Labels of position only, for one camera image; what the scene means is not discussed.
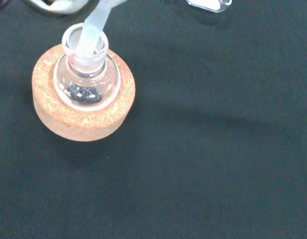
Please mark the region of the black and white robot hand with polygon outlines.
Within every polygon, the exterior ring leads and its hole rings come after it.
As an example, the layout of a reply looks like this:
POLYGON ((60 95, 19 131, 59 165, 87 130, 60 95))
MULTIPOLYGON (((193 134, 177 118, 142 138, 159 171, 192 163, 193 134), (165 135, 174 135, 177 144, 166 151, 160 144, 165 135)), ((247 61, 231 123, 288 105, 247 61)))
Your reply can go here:
POLYGON ((30 9, 46 15, 69 15, 82 10, 90 0, 20 0, 30 9))

